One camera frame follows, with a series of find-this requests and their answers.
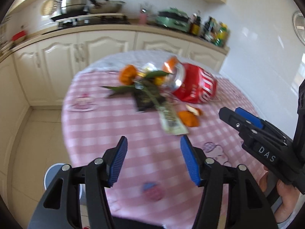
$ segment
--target gas stove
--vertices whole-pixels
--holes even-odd
[[[109,13],[109,14],[81,14],[71,16],[72,14],[65,14],[53,17],[52,20],[58,23],[58,27],[55,30],[47,33],[81,26],[89,25],[103,25],[103,24],[130,24],[126,15],[121,13]]]

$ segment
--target blue gripper pad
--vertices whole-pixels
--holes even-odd
[[[112,187],[119,178],[119,174],[127,153],[127,145],[127,138],[124,138],[116,146],[116,153],[109,168],[108,184],[110,187]]]
[[[248,111],[242,109],[241,107],[238,107],[237,109],[235,109],[235,113],[239,114],[240,116],[243,116],[246,120],[250,121],[256,127],[263,129],[263,124],[261,123],[260,118],[254,116]]]
[[[196,159],[196,152],[186,135],[180,139],[180,148],[184,157],[184,161],[189,171],[191,180],[199,186],[201,182],[199,174],[199,163]]]

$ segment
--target green leaf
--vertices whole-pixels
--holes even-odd
[[[129,92],[133,92],[135,90],[134,85],[125,85],[125,86],[118,86],[118,87],[111,87],[111,86],[101,86],[101,87],[113,90],[113,93],[111,95],[109,95],[108,97],[111,97],[114,95],[126,94]]]
[[[167,76],[168,72],[162,71],[162,70],[156,70],[156,71],[151,71],[149,73],[147,73],[147,75],[144,77],[145,79],[149,79],[149,78],[154,78],[154,77],[164,77]]]

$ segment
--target table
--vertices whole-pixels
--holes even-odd
[[[65,144],[73,167],[87,165],[115,147],[122,135],[128,139],[128,152],[117,183],[107,189],[107,200],[114,216],[134,219],[171,229],[191,228],[199,207],[202,188],[190,180],[180,151],[180,137],[166,134],[156,111],[138,113],[130,95],[105,98],[109,90],[100,86],[118,86],[117,71],[126,64],[136,66],[153,62],[158,67],[173,54],[138,51],[106,57],[77,74],[66,95],[62,123]],[[218,102],[198,104],[204,116],[200,127],[188,128],[193,146],[204,150],[221,164],[236,167],[245,164],[258,181],[262,165],[241,148],[242,139],[218,117],[219,109],[242,107],[256,114],[250,101],[228,79],[218,79]],[[96,107],[87,112],[72,111],[75,99],[83,94],[94,99]],[[176,110],[185,110],[180,102]],[[153,183],[154,192],[164,195],[149,199],[144,184]],[[225,216],[228,189],[224,189],[222,217]]]

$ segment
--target tile floor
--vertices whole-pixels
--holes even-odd
[[[60,110],[33,110],[23,130],[13,165],[13,215],[24,228],[30,221],[43,192],[47,169],[54,163],[69,163],[62,129]],[[83,227],[89,225],[81,206]]]

